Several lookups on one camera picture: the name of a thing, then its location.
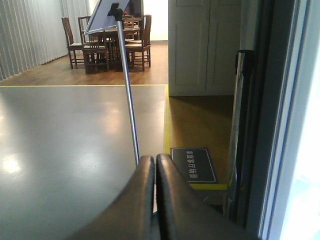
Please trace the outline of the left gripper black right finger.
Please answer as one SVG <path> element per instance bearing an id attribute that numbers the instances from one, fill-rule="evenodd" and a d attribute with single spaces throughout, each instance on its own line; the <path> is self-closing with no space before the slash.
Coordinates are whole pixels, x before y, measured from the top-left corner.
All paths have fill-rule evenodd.
<path id="1" fill-rule="evenodd" d="M 166 153 L 156 156 L 156 202 L 163 240 L 255 240 L 201 201 Z"/>

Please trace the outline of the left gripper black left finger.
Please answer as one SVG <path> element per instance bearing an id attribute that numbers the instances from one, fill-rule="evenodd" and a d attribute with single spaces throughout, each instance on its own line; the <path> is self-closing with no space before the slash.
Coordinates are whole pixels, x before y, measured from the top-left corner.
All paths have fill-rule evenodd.
<path id="1" fill-rule="evenodd" d="M 155 161 L 142 156 L 120 194 L 69 240 L 149 240 L 154 206 Z"/>

